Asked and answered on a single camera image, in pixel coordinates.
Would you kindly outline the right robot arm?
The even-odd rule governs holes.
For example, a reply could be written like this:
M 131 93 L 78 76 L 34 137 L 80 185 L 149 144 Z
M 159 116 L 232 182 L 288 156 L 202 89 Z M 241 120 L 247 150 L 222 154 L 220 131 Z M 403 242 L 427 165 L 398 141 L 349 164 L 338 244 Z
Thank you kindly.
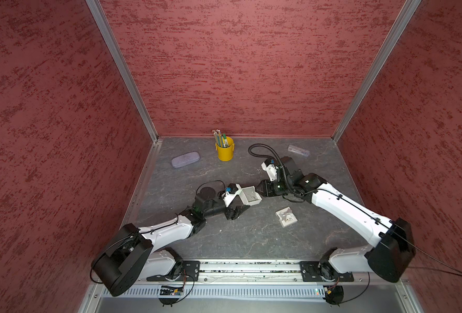
M 345 273 L 369 272 L 395 283 L 416 255 L 410 223 L 371 211 L 314 173 L 295 183 L 289 178 L 265 179 L 256 191 L 263 197 L 293 195 L 331 213 L 364 238 L 367 242 L 364 246 L 332 248 L 323 255 L 318 274 L 325 281 L 337 280 Z

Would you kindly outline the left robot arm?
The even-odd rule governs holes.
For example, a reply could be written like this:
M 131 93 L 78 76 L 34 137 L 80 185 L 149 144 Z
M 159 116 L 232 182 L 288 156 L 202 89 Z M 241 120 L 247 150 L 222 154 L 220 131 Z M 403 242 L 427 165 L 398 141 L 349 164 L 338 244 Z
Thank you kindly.
M 196 235 L 212 216 L 236 220 L 261 200 L 253 186 L 230 184 L 220 192 L 202 187 L 193 204 L 167 222 L 122 226 L 92 261 L 90 278 L 103 284 L 112 296 L 125 293 L 138 279 L 184 281 L 184 261 L 170 244 Z

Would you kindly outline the small pink gift box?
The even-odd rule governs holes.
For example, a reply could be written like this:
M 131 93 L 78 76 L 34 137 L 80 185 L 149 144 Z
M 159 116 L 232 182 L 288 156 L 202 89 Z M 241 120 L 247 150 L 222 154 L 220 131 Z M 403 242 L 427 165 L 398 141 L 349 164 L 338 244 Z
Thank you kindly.
M 279 218 L 279 222 L 281 223 L 283 228 L 297 223 L 297 218 L 290 207 L 281 209 L 277 211 L 275 214 Z

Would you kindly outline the clear plastic case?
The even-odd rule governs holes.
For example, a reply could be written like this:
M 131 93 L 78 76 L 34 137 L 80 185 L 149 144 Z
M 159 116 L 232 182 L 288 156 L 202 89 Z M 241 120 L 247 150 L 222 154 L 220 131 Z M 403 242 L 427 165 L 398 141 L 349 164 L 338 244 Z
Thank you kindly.
M 294 146 L 294 145 L 289 145 L 288 146 L 288 151 L 291 152 L 291 153 L 294 153 L 296 155 L 301 155 L 303 157 L 309 157 L 310 156 L 310 151 L 309 150 L 306 150 L 304 148 L 297 147 L 297 146 Z

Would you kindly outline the yellow pencil cup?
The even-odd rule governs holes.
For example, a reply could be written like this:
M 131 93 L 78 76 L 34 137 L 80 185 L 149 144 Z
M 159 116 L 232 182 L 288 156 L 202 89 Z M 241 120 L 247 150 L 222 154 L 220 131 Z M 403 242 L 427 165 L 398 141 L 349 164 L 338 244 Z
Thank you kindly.
M 217 151 L 217 157 L 223 162 L 228 162 L 233 159 L 234 156 L 234 141 L 231 137 L 227 137 L 228 146 L 220 147 L 218 144 L 215 145 Z

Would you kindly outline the pencils and markers bunch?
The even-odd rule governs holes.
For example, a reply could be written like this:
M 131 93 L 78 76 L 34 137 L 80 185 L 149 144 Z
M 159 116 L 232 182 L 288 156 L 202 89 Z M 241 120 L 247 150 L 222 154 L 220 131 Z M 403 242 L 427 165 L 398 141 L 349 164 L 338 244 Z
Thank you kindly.
M 228 143 L 228 138 L 226 134 L 223 134 L 219 129 L 217 130 L 212 130 L 213 136 L 215 138 L 215 142 L 218 147 L 220 148 L 227 148 L 230 147 L 230 144 Z

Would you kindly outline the purple glasses case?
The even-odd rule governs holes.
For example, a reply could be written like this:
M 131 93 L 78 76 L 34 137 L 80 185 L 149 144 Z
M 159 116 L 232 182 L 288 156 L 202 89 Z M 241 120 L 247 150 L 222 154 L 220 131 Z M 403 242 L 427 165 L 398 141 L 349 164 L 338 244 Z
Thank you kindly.
M 200 160 L 200 154 L 196 151 L 176 156 L 171 160 L 173 168 L 182 168 Z

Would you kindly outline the aluminium front rail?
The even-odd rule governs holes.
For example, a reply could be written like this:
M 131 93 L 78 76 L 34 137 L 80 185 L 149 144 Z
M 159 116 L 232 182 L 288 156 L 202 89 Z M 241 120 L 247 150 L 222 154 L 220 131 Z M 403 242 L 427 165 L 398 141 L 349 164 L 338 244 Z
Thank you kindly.
M 139 283 L 182 283 L 183 275 L 190 275 L 197 284 L 259 284 L 319 286 L 392 285 L 375 273 L 339 274 L 335 280 L 325 281 L 316 273 L 313 262 L 293 259 L 186 259 L 183 269 L 174 276 L 141 277 Z

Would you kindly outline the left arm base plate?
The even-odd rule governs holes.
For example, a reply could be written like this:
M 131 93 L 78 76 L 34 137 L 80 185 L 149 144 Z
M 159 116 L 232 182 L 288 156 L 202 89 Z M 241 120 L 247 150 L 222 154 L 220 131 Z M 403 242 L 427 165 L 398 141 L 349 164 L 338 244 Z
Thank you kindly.
M 183 282 L 184 279 L 188 279 L 189 282 L 197 282 L 200 265 L 200 261 L 178 261 L 167 275 L 147 276 L 145 279 L 150 282 Z

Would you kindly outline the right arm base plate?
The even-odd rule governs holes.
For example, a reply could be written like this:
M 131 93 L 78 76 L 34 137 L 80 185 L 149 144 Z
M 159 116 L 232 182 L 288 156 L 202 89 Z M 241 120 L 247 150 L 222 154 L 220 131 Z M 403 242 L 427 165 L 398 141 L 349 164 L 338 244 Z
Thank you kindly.
M 338 273 L 328 262 L 311 262 L 302 261 L 299 263 L 300 273 L 304 282 L 353 282 L 354 276 L 352 273 Z

